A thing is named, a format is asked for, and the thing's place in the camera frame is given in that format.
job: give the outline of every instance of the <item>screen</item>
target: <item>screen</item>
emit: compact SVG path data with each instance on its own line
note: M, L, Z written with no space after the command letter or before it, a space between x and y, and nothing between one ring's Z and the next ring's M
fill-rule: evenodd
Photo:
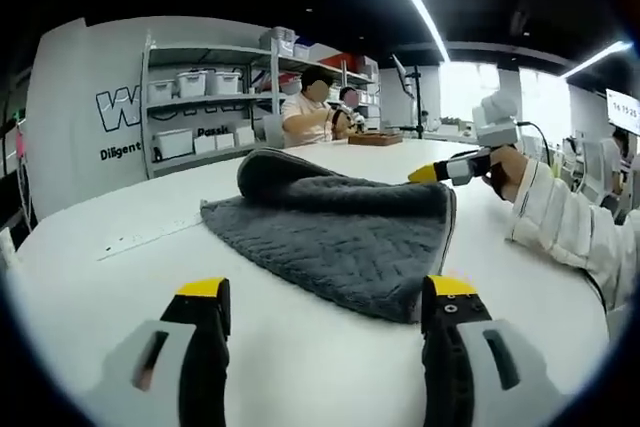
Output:
M640 102L633 97L607 89L609 122L640 135Z

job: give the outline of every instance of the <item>white shirt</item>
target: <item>white shirt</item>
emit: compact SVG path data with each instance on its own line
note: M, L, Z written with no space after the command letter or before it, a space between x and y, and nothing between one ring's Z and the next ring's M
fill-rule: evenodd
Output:
M314 102L307 99L302 92L289 97L282 104L282 122L296 115L312 114L318 109L331 109L325 102ZM290 134L284 131L284 146L295 147L296 145L315 144L318 142L331 141L331 115L327 116L327 122L314 125L301 134Z
M604 157L606 164L611 166L611 171L615 173L620 173L620 166L622 164L622 155L620 154L620 149L618 148L618 144L611 137L606 139L602 139L600 141L602 144L602 149L604 150Z

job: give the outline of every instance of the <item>metal shelf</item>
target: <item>metal shelf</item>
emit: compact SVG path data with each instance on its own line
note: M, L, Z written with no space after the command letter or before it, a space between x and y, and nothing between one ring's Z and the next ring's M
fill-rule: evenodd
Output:
M172 65L251 65L269 66L271 52L235 45L178 43L149 48L149 68Z
M347 72L347 83L364 87L366 85L373 84L373 81L368 79L364 75L354 74L353 72Z
M329 75L334 81L339 81L342 83L343 80L343 72L341 69L336 69L335 67L330 67L328 65L321 64L319 62L312 62L310 60L299 59L297 57L288 57L285 55L278 55L278 67L280 70L284 72L292 72L301 74L309 67L321 67ZM368 84L372 84L373 81L369 80L363 75L354 74L353 72L347 72L347 83L355 84L358 86L365 86Z
M241 145L239 147L231 147L229 149L212 150L210 152L204 152L202 154L188 154L181 157L173 157L171 159L162 160L160 162L153 162L151 164L154 172L160 172L163 170L179 170L179 167L195 167L196 165L206 165L216 161L220 161L223 158L232 159L235 157L241 157L244 154L251 152L252 150L260 147L266 147L264 142L256 142L249 145Z
M194 42L178 42L171 44L155 44L150 37L147 38L145 49L142 53L142 70L141 70L141 130L142 143L145 152L145 165L149 178L158 175L164 175L172 171L184 170L185 168L205 165L213 161L224 160L227 158L237 157L245 152L249 152L256 147L264 144L254 144L251 146L242 146L222 151L208 152L201 155L188 155L176 159L169 159L163 162L153 162L153 135L150 119L153 114L163 112L173 113L176 111L186 111L211 107L214 111L220 106L223 112L231 110L247 110L251 125L254 124L253 109L251 107L259 104L271 103L272 113L280 112L281 101L286 99L279 89L273 92L264 92L261 94L236 94L236 95L205 95L202 97L175 98L167 102L150 104L148 102L148 85L149 80L160 75L157 69L171 68L206 68L210 69L216 65L233 66L240 68L243 76L242 88L244 92L248 92L251 87L252 70L261 69L270 73L271 79L278 79L280 72L302 73L311 66L317 66L326 71L331 78L340 85L366 86L372 84L368 78L348 72L346 62L343 60L341 68L330 67L319 62L312 62L296 57L281 55L279 46L274 39L271 40L271 49L256 49L252 47L239 47L233 45L209 45Z
M299 59L297 57L288 57L285 55L278 55L278 67L285 72L293 72L301 74L309 67L320 67L325 70L334 80L342 79L342 71L335 67L329 67L328 65L321 64L319 62L311 62L310 60Z
M326 102L327 104L335 104L335 105L341 105L341 104L342 104L342 102L340 102L339 100L326 100L325 102ZM363 103L363 102L360 102L360 103L358 104L358 107L378 107L378 108L380 108L380 106L379 106L379 105L375 105L375 104L366 104L366 103Z
M190 109L198 106L206 107L212 104L239 104L243 102L256 102L258 100L271 100L271 92L262 94L232 94L232 95L204 95L202 97L173 98L166 102L148 104L148 113L175 112L181 109Z

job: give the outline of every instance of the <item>black ceiling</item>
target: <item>black ceiling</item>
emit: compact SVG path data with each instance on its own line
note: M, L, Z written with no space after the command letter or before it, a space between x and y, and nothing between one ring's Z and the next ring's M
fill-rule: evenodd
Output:
M446 41L514 45L581 61L615 40L628 38L604 0L424 2ZM311 40L365 53L383 64L389 52L399 46L432 42L409 0L9 0L4 11L10 13L12 22L0 43L0 57L3 70L14 72L33 61L42 33L78 17L85 17L89 25L149 15L208 16L264 26L285 25ZM435 63L440 60L436 54L429 50L405 51L401 60L407 64ZM507 67L509 62L514 63L511 54L471 49L452 51L451 56L454 60L498 61ZM583 79L628 91L630 58L626 54L608 59L594 69L595 77L590 73ZM517 65L558 72L566 69L522 56L516 56L513 66Z

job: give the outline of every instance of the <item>gray towel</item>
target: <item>gray towel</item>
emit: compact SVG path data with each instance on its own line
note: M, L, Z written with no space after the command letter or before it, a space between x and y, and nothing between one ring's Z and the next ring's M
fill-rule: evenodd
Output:
M440 273L453 231L451 189L345 177L274 149L244 159L238 186L201 215L241 255L348 309L419 320L422 279Z

